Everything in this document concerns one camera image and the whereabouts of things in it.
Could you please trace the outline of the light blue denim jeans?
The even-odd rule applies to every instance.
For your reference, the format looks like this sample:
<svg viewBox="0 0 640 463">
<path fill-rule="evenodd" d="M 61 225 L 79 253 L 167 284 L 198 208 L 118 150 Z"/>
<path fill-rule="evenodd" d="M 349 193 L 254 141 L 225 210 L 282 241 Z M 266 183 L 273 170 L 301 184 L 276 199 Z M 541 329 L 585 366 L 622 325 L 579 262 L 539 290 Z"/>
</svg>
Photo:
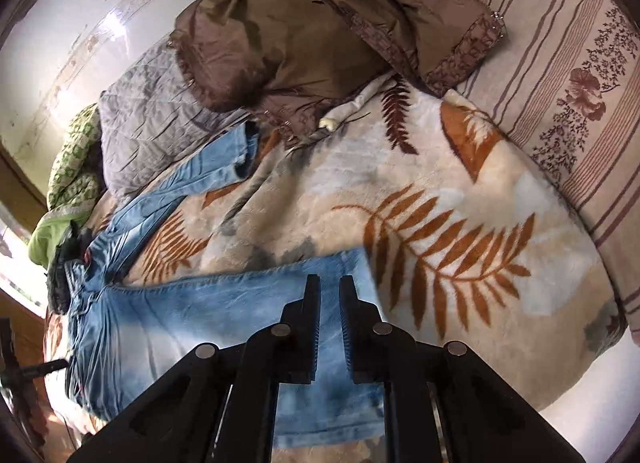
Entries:
<svg viewBox="0 0 640 463">
<path fill-rule="evenodd" d="M 246 179 L 258 140 L 256 125 L 236 125 L 156 189 L 118 210 L 90 244 L 88 264 L 66 266 L 70 365 L 65 391 L 98 419 L 114 419 L 196 345 L 232 346 L 272 324 L 285 304 L 302 296 L 308 275 L 318 275 L 316 378 L 309 385 L 281 387 L 273 443 L 290 449 L 382 434 L 382 389 L 352 382 L 342 339 L 341 279 L 348 275 L 364 294 L 374 293 L 363 249 L 267 270 L 182 278 L 143 289 L 122 284 L 145 242 L 185 197 Z"/>
</svg>

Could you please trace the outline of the cream fern-print fleece blanket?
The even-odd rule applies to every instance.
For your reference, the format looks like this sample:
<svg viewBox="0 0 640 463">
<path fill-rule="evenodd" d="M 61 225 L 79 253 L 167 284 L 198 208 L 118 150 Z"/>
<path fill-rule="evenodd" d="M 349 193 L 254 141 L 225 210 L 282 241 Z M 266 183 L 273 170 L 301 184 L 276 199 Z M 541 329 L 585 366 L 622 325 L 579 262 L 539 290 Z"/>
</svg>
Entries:
<svg viewBox="0 0 640 463">
<path fill-rule="evenodd" d="M 224 134 L 242 123 L 252 122 Z M 246 179 L 185 197 L 126 270 L 125 287 L 363 249 L 374 293 L 356 287 L 384 320 L 428 344 L 468 344 L 539 410 L 620 339 L 612 283 L 582 220 L 464 98 L 437 99 L 379 79 L 297 149 L 256 127 L 258 150 Z M 94 234 L 137 197 L 107 194 L 90 218 Z M 67 313 L 50 317 L 44 351 L 70 363 Z M 95 433 L 107 421 L 67 397 L 67 369 L 44 381 L 50 404 L 70 426 Z M 336 445 L 274 446 L 273 457 L 377 462 L 383 433 Z"/>
</svg>

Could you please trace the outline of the dark grey denim garment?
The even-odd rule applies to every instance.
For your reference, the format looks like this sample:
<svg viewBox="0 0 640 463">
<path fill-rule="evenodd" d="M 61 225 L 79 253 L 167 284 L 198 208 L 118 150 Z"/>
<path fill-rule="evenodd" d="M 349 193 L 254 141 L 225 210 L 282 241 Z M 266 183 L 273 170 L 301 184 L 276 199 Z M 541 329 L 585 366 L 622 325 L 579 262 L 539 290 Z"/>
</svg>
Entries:
<svg viewBox="0 0 640 463">
<path fill-rule="evenodd" d="M 70 221 L 62 240 L 55 246 L 47 271 L 48 304 L 52 313 L 65 315 L 70 309 L 70 283 L 65 267 L 68 263 L 85 261 L 86 251 L 92 240 L 92 231 Z"/>
</svg>

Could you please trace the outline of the green white patterned cloth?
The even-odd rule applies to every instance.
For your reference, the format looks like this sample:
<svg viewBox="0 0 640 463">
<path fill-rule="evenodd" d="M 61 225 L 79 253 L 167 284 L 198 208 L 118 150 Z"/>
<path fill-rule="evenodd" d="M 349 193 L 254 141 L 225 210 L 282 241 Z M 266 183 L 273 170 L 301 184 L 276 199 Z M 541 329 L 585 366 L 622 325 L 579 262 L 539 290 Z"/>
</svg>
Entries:
<svg viewBox="0 0 640 463">
<path fill-rule="evenodd" d="M 28 242 L 29 259 L 47 269 L 71 222 L 82 226 L 103 192 L 101 123 L 97 104 L 82 109 L 70 121 L 49 176 L 48 212 Z"/>
</svg>

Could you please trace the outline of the grey quilted pillow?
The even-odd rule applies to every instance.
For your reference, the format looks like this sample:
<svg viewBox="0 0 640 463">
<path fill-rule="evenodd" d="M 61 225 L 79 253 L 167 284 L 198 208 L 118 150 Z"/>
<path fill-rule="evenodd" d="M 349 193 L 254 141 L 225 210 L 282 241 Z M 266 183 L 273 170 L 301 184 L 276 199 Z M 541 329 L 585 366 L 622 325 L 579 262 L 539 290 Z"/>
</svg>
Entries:
<svg viewBox="0 0 640 463">
<path fill-rule="evenodd" d="M 190 156 L 248 112 L 214 112 L 191 93 L 168 38 L 150 47 L 98 102 L 103 175 L 119 201 L 134 198 L 170 165 Z"/>
</svg>

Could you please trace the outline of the pink striped floral bedsheet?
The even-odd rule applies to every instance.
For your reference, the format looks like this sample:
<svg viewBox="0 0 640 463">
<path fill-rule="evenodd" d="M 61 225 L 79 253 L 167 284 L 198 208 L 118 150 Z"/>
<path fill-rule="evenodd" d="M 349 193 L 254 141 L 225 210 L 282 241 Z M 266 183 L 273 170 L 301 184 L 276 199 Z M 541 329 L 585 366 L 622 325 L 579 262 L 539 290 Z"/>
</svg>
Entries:
<svg viewBox="0 0 640 463">
<path fill-rule="evenodd" d="M 506 25 L 459 92 L 574 206 L 639 329 L 639 34 L 613 0 L 481 0 Z"/>
</svg>

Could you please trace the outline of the brown satin garment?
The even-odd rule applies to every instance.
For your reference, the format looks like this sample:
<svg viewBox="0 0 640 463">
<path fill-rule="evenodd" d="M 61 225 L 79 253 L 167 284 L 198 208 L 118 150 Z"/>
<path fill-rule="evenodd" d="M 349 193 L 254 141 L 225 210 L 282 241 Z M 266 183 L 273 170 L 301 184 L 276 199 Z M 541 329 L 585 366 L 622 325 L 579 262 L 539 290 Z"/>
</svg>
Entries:
<svg viewBox="0 0 640 463">
<path fill-rule="evenodd" d="M 205 108 L 246 109 L 294 145 L 387 72 L 442 96 L 503 32 L 479 0 L 196 0 L 169 41 Z"/>
</svg>

